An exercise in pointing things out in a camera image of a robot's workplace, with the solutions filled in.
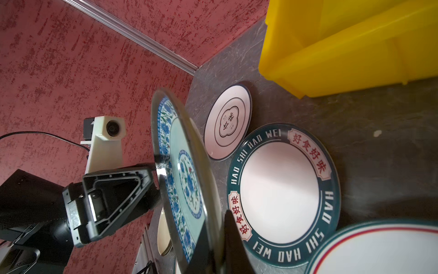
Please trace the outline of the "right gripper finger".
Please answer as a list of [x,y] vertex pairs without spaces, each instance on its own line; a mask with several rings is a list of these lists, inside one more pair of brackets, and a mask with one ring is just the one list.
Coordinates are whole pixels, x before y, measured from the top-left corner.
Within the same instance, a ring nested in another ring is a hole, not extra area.
[[230,210],[225,213],[224,225],[226,274],[255,274]]

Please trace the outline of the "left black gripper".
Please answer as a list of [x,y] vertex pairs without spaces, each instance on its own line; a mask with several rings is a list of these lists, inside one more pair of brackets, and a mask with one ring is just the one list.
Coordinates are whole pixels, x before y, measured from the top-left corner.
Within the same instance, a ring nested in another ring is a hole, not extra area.
[[74,245],[82,248],[89,239],[111,236],[152,211],[160,201],[153,170],[132,166],[92,172],[82,183],[68,185],[62,195]]

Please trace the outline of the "cream plate black floral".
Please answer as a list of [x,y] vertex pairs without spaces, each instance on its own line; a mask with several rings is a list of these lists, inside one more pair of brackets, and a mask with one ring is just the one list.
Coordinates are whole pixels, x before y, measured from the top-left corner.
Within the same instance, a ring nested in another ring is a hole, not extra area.
[[166,256],[172,249],[172,242],[168,230],[165,212],[162,209],[160,212],[158,227],[157,227],[157,250],[160,256]]

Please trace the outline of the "blue floral teal plate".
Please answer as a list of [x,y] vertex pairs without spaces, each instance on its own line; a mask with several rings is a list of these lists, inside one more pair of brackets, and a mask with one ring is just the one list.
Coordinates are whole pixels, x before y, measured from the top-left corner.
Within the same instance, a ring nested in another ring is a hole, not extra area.
[[152,98],[156,172],[173,250],[183,274],[223,274],[224,225],[209,156],[181,101],[167,89]]

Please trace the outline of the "white plate black cloud emblem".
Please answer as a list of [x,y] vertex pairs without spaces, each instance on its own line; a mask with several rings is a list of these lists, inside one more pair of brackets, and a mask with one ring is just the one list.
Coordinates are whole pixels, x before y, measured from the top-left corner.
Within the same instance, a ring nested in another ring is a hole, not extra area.
[[236,151],[248,131],[252,108],[252,96],[243,84],[234,84],[220,94],[204,128],[204,145],[211,159],[223,161]]

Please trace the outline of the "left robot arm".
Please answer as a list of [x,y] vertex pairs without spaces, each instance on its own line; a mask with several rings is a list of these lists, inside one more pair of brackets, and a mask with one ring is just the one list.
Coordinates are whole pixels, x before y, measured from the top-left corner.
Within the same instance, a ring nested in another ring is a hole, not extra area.
[[147,166],[92,172],[67,187],[17,170],[1,186],[1,272],[60,274],[73,248],[113,235],[159,199]]

